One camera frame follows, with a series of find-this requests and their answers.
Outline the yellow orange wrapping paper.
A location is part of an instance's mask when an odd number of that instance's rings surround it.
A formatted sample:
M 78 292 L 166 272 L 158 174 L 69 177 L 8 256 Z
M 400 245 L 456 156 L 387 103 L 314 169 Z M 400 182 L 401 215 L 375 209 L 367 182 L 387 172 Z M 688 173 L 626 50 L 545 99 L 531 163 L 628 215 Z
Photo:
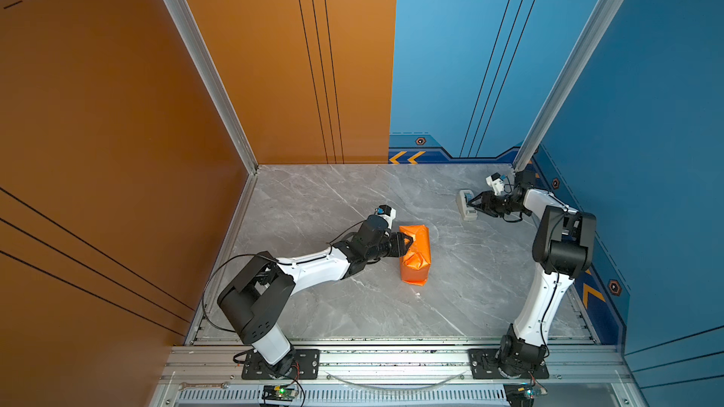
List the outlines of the yellow orange wrapping paper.
M 413 239 L 400 260 L 401 278 L 407 284 L 424 286 L 432 266 L 429 229 L 425 225 L 404 225 L 400 231 Z

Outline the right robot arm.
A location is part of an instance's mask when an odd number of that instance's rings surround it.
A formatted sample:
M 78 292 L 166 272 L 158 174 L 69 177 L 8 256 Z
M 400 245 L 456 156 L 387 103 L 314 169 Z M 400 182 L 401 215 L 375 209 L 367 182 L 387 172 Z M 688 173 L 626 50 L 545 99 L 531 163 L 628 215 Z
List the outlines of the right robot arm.
M 538 220 L 532 244 L 535 276 L 518 318 L 502 337 L 499 349 L 481 363 L 495 367 L 503 378 L 544 374 L 550 354 L 552 321 L 574 281 L 593 261 L 597 219 L 559 200 L 553 192 L 537 187 L 533 169 L 518 171 L 514 182 L 493 173 L 486 179 L 488 189 L 475 195 L 470 190 L 457 194 L 460 214 L 475 219 L 479 212 L 505 220 L 518 214 Z

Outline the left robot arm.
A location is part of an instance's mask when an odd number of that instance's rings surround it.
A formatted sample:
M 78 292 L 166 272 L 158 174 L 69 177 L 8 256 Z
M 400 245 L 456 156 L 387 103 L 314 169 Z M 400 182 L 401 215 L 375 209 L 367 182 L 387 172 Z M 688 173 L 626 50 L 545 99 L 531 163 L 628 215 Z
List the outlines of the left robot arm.
M 355 233 L 329 248 L 294 258 L 268 252 L 252 257 L 217 297 L 217 305 L 241 342 L 262 359 L 275 377 L 296 371 L 296 350 L 278 325 L 290 298 L 306 289 L 350 278 L 385 257 L 400 258 L 413 237 L 382 233 L 363 242 Z

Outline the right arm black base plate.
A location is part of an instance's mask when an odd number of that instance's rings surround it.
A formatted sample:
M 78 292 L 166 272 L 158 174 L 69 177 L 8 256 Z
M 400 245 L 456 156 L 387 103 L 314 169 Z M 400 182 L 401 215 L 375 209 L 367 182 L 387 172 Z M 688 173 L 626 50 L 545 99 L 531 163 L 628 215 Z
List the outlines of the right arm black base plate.
M 504 356 L 500 349 L 470 349 L 469 367 L 475 380 L 523 380 L 531 376 L 547 380 L 551 375 L 544 359 L 546 353 L 545 347 L 511 350 Z

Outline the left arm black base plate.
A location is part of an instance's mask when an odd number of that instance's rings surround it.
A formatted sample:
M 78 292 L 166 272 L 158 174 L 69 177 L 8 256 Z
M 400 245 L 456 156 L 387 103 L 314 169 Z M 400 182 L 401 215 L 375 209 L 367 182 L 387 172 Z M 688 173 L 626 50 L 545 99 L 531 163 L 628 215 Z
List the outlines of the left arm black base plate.
M 257 351 L 245 356 L 243 380 L 316 380 L 319 375 L 321 352 L 318 349 L 292 349 L 276 364 L 269 364 Z

